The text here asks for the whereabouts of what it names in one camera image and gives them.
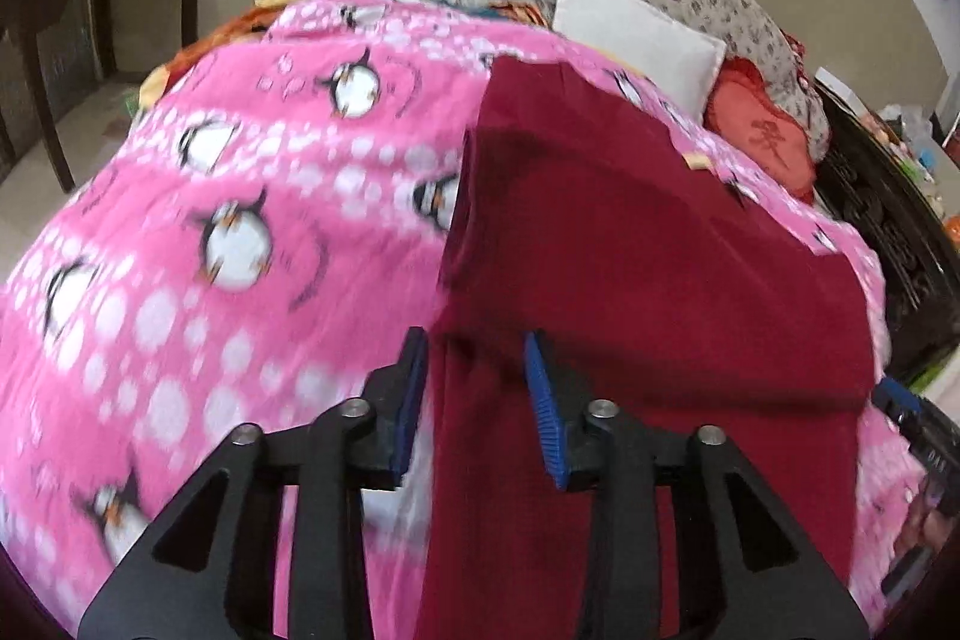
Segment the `person right hand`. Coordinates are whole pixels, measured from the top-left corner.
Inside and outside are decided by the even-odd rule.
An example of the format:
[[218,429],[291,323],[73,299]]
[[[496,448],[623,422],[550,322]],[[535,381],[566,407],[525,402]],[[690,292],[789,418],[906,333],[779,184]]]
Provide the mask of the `person right hand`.
[[913,551],[934,560],[949,542],[958,518],[940,510],[942,494],[944,491],[927,477],[895,494],[905,509],[903,523],[893,541],[893,562],[896,565],[908,559]]

